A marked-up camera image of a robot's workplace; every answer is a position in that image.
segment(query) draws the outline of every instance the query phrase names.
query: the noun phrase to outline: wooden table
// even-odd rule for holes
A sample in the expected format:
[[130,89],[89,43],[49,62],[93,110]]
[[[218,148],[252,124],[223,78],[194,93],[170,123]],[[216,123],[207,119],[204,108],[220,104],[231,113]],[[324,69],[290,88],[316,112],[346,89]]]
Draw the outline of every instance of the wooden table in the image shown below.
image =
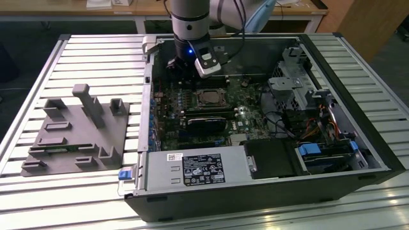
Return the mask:
[[[328,10],[319,9],[311,0],[276,7],[271,20],[310,21],[307,33],[316,32]],[[146,34],[144,22],[170,20],[163,1],[134,0],[131,6],[110,10],[87,10],[87,0],[0,0],[0,21],[135,21],[138,32]]]

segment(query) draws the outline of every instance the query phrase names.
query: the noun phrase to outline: cable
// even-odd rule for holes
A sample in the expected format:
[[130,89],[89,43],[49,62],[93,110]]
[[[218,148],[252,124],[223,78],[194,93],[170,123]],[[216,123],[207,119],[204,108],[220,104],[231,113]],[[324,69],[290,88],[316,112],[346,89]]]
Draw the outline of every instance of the cable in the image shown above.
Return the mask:
[[304,135],[304,136],[302,137],[302,140],[306,139],[306,138],[308,138],[310,136],[318,134],[319,132],[320,132],[320,128],[316,127],[307,135]]
[[335,123],[335,122],[330,122],[332,125],[334,125],[334,131],[335,131],[335,135],[336,135],[336,138],[338,139],[340,139],[340,137],[339,137],[339,126],[338,126],[338,124]]
[[240,45],[240,48],[238,49],[238,51],[232,55],[230,55],[230,60],[232,60],[234,57],[236,57],[236,55],[240,53],[240,51],[243,50],[243,47],[244,47],[244,43],[246,43],[246,25],[248,23],[248,16],[247,16],[247,13],[246,13],[243,0],[239,0],[239,1],[240,1],[240,5],[242,5],[242,8],[243,8],[243,14],[242,14],[242,11],[240,11],[238,0],[234,0],[236,10],[238,10],[238,13],[239,13],[239,16],[240,16],[240,20],[242,20],[242,30],[239,31],[239,33],[242,32],[242,45]]
[[164,6],[166,6],[166,10],[167,10],[167,13],[168,13],[170,18],[172,18],[172,15],[171,15],[171,12],[170,12],[168,6],[167,6],[167,1],[168,1],[168,0],[164,0]]
[[283,119],[278,120],[276,125],[275,125],[275,129],[276,129],[276,132],[275,132],[275,137],[276,137],[276,136],[278,136],[278,134],[279,134],[279,130],[278,130],[278,123],[279,123],[280,121],[283,122]]
[[283,27],[283,21],[284,21],[284,12],[283,12],[283,8],[284,6],[282,5],[282,3],[276,2],[280,5],[280,9],[282,9],[282,21],[280,21],[280,26],[279,26],[279,32],[282,32],[282,27]]
[[310,123],[315,120],[315,118],[310,119],[308,122],[307,122],[307,130],[306,130],[306,133],[308,132],[308,129],[310,129]]
[[298,136],[291,131],[288,131],[287,128],[279,125],[278,122],[275,122],[268,116],[266,116],[266,118],[276,127],[279,127],[288,134],[291,138],[299,139]]

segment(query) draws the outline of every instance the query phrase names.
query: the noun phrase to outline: wooden cabinet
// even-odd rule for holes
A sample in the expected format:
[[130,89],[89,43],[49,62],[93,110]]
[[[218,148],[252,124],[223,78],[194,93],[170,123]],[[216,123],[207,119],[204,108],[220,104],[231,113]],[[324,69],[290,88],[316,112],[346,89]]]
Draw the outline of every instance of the wooden cabinet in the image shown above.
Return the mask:
[[323,0],[330,8],[319,33],[340,32],[364,59],[386,45],[409,14],[409,0]]

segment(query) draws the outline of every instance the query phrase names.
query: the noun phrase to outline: white sticker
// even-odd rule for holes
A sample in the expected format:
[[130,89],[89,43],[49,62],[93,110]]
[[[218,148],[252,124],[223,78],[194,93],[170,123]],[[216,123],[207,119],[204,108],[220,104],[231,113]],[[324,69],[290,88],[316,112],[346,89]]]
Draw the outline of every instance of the white sticker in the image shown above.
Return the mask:
[[114,14],[132,14],[132,12],[126,12],[126,11],[115,11]]
[[170,153],[168,161],[182,161],[184,154],[183,153]]

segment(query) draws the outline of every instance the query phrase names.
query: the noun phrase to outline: motherboard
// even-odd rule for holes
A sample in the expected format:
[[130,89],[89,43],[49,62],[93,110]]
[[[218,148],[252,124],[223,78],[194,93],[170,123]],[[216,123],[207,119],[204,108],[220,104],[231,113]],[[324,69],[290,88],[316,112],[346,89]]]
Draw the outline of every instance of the motherboard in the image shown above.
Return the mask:
[[259,105],[262,87],[247,76],[220,76],[196,89],[176,83],[156,93],[162,150],[235,146],[271,136]]

